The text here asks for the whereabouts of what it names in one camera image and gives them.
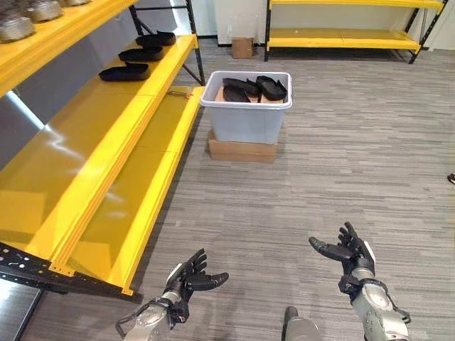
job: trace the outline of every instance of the plastic storage bin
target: plastic storage bin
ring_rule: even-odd
[[[223,78],[255,81],[264,75],[279,80],[287,89],[281,104],[215,102]],[[275,144],[283,123],[284,111],[292,107],[291,75],[285,72],[215,71],[210,76],[200,103],[211,115],[213,132],[219,141]]]

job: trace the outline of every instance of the yellow shelf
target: yellow shelf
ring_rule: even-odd
[[[191,88],[176,87],[177,91]],[[193,126],[203,87],[165,96],[77,243],[68,266],[132,294],[137,264]]]
[[[0,172],[2,242],[73,274],[65,264],[75,243],[195,44],[179,37],[143,82],[97,76],[56,114]]]
[[[64,15],[35,24],[36,33],[14,43],[0,43],[0,97],[88,33],[137,0],[94,0],[65,7]]]
[[[274,5],[302,4],[412,7],[436,9],[438,13],[443,7],[443,3],[437,0],[271,0],[270,8]]]
[[[420,49],[402,31],[345,28],[271,28],[271,48],[390,48]]]

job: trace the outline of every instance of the robotic hand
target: robotic hand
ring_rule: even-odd
[[[350,296],[350,303],[363,322],[367,341],[410,340],[406,324],[411,322],[408,312],[392,301],[387,286],[375,279],[375,255],[353,226],[345,223],[340,228],[337,245],[310,237],[310,245],[323,256],[340,261],[344,275],[338,287]]]
[[[207,255],[197,251],[187,262],[180,263],[169,275],[161,297],[155,298],[122,318],[115,325],[126,341],[165,340],[176,323],[185,323],[189,316],[189,300],[194,291],[206,291],[222,286],[229,274],[207,275],[204,268]],[[125,334],[122,325],[136,319],[134,328]]]

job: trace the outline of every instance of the floor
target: floor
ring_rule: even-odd
[[[201,247],[208,270],[230,279],[193,296],[171,339],[279,340],[292,304],[324,340],[362,340],[338,291],[341,265],[307,242],[336,241],[349,220],[372,245],[378,278],[411,312],[413,340],[453,340],[455,53],[423,52],[407,65],[388,51],[277,50],[265,64],[261,48],[233,60],[214,40],[200,45],[206,75],[289,72],[294,106],[273,164],[212,161],[201,110],[135,282],[146,298],[161,294],[168,272]],[[120,340],[114,323],[136,307],[49,293],[23,341]]]

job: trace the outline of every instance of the black shoe sole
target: black shoe sole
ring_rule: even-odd
[[[150,69],[147,64],[127,63],[127,66],[116,66],[103,70],[99,76],[105,82],[146,80],[150,77]]]

